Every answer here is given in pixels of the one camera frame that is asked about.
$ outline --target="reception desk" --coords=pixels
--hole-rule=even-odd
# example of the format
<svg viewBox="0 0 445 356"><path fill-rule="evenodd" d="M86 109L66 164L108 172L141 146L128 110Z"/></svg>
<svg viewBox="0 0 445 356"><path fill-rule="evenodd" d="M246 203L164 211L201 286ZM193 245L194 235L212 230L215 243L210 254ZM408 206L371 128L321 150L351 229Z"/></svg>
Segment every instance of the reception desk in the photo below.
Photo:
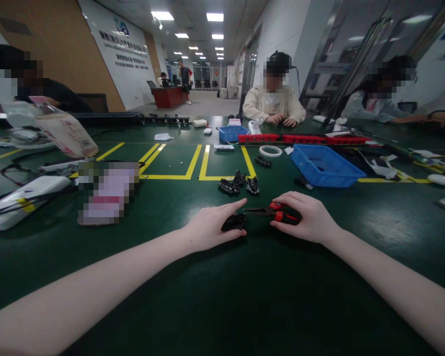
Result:
<svg viewBox="0 0 445 356"><path fill-rule="evenodd" d="M154 88L152 94L159 109L172 109L184 103L183 87Z"/></svg>

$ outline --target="person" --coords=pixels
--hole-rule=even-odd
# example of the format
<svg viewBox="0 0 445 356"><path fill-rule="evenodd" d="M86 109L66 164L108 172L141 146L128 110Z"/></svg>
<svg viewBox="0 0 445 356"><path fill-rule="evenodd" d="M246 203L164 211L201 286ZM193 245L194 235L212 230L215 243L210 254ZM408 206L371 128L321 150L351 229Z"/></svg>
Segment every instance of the person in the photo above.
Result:
<svg viewBox="0 0 445 356"><path fill-rule="evenodd" d="M397 56L363 81L349 96L341 112L347 119L364 119L381 123L408 124L427 120L426 115L402 111L390 100L401 82L415 75L415 62L407 55Z"/></svg>
<svg viewBox="0 0 445 356"><path fill-rule="evenodd" d="M264 84L250 89L242 112L251 120L266 124L295 127L305 119L305 109L293 88L283 85L285 74L292 68L289 55L276 51L264 67Z"/></svg>
<svg viewBox="0 0 445 356"><path fill-rule="evenodd" d="M287 192L273 200L297 210L298 225L270 225L322 244L344 260L434 349L445 355L445 289L341 229L323 204ZM244 198L201 209L179 230L63 277L0 310L0 355L56 355L79 339L130 293L174 261L246 236L223 232Z"/></svg>
<svg viewBox="0 0 445 356"><path fill-rule="evenodd" d="M191 105L191 99L189 97L189 91L191 90L191 84L189 83L189 68L184 66L181 58L178 60L178 64L181 75L181 84L183 84L183 92L186 96L186 103Z"/></svg>
<svg viewBox="0 0 445 356"><path fill-rule="evenodd" d="M165 72L162 72L162 74L157 79L157 84L160 88L163 88L163 80L166 80L167 74Z"/></svg>
<svg viewBox="0 0 445 356"><path fill-rule="evenodd" d="M16 100L33 103L29 96L46 96L48 102L63 111L92 112L87 103L64 84L43 78L40 62L31 60L29 54L0 44L0 69L17 79Z"/></svg>

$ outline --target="company logo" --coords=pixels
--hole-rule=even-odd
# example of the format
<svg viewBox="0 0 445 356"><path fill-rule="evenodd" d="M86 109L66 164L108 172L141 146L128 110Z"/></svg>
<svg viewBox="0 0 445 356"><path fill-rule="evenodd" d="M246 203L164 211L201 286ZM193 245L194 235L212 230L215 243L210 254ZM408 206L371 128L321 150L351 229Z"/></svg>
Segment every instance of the company logo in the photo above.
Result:
<svg viewBox="0 0 445 356"><path fill-rule="evenodd" d="M127 37L129 37L130 36L129 29L125 25L125 22L120 21L117 17L114 17L114 21L115 21L115 27L117 27L117 30L122 32Z"/></svg>

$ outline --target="blue plastic bin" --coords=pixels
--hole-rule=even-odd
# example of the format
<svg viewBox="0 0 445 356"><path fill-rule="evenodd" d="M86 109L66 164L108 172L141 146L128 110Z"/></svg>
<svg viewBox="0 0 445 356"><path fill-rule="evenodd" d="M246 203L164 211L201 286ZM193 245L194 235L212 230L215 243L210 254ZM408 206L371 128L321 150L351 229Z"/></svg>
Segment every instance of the blue plastic bin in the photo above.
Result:
<svg viewBox="0 0 445 356"><path fill-rule="evenodd" d="M326 146L295 145L292 161L313 186L349 188L366 174Z"/></svg>
<svg viewBox="0 0 445 356"><path fill-rule="evenodd" d="M248 134L249 130L242 126L227 126L225 128L219 128L219 139L227 142L239 142L237 137L240 134Z"/></svg>

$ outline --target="red component tray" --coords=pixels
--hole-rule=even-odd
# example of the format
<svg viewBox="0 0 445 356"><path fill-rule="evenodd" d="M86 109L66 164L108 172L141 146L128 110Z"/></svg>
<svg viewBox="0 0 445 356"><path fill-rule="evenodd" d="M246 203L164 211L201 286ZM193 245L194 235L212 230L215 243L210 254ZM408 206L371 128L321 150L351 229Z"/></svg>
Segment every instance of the red component tray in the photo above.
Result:
<svg viewBox="0 0 445 356"><path fill-rule="evenodd" d="M239 135L239 142L274 142L278 141L280 136L277 134L260 134L260 135Z"/></svg>
<svg viewBox="0 0 445 356"><path fill-rule="evenodd" d="M287 143L323 144L326 139L319 136L283 135L283 141Z"/></svg>
<svg viewBox="0 0 445 356"><path fill-rule="evenodd" d="M326 138L326 144L329 145L362 145L365 144L366 141L369 141L370 139L367 137L327 137Z"/></svg>

